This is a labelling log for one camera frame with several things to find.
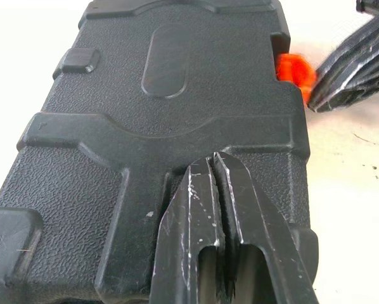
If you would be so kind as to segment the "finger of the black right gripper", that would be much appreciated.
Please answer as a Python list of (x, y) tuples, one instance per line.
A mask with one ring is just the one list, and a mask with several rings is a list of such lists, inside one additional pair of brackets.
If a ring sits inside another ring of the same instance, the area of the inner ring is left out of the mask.
[(373, 18), (316, 70), (310, 103), (358, 103), (379, 92), (379, 1), (357, 1), (356, 10)]
[(338, 49), (317, 69), (312, 111), (349, 107), (379, 92), (379, 44)]

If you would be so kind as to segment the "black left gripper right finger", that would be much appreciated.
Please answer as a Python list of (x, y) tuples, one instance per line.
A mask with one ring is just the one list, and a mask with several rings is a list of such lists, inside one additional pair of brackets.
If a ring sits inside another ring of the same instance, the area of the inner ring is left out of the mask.
[(214, 169), (232, 303), (317, 303), (312, 286), (319, 260), (315, 232), (288, 224), (239, 159), (216, 153)]

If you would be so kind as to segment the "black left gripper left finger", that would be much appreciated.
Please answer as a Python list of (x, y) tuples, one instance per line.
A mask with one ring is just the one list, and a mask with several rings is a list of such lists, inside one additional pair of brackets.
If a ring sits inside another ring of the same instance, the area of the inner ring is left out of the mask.
[(220, 303), (224, 233), (210, 158), (193, 162), (158, 230), (150, 303)]

